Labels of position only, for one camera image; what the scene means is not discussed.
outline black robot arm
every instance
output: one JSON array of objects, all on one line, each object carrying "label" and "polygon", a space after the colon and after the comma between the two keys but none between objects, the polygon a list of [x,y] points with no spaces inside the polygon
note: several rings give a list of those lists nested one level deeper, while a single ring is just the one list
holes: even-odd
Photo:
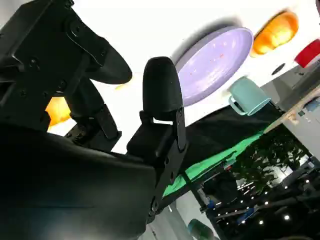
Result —
[{"label": "black robot arm", "polygon": [[[135,240],[188,148],[178,74],[157,57],[144,71],[141,126],[126,155],[111,152],[121,132],[91,79],[123,84],[132,72],[72,5],[31,1],[0,30],[0,239]],[[65,137],[47,133],[55,96],[77,122]]]}]

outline white table surface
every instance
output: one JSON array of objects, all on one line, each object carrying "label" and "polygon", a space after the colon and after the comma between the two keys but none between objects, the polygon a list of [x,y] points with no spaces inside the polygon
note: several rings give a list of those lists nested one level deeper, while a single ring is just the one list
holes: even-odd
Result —
[{"label": "white table surface", "polygon": [[[148,59],[157,56],[176,57],[191,38],[217,24],[234,22],[253,34],[275,15],[290,10],[299,18],[299,30],[287,44],[258,58],[248,57],[236,74],[204,100],[185,108],[185,122],[190,125],[228,105],[228,87],[247,75],[262,86],[296,66],[295,56],[320,35],[320,18],[315,0],[74,0],[73,9],[98,35],[106,38],[129,64],[133,78],[119,87],[96,82],[113,118],[122,131],[114,147],[125,153],[127,142],[140,126],[142,78]],[[276,67],[286,63],[278,74]],[[64,135],[72,120],[53,127],[50,132]]]}]

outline purple plate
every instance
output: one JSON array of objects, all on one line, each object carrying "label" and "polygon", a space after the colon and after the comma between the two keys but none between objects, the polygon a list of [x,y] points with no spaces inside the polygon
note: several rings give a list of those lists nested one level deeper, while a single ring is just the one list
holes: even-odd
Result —
[{"label": "purple plate", "polygon": [[228,81],[246,60],[253,41],[249,29],[228,26],[193,45],[176,64],[183,105],[201,101]]}]

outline red object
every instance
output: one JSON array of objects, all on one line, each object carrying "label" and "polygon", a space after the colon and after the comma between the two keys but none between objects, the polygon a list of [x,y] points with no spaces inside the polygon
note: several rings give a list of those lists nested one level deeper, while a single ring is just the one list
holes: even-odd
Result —
[{"label": "red object", "polygon": [[306,46],[296,57],[295,61],[306,68],[320,59],[320,39],[314,40]]}]

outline light blue mug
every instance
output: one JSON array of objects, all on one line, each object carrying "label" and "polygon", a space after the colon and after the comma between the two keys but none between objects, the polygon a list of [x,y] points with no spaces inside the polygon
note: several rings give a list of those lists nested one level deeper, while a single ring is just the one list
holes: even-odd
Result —
[{"label": "light blue mug", "polygon": [[229,91],[229,104],[241,116],[255,114],[271,100],[260,87],[245,76],[234,82]]}]

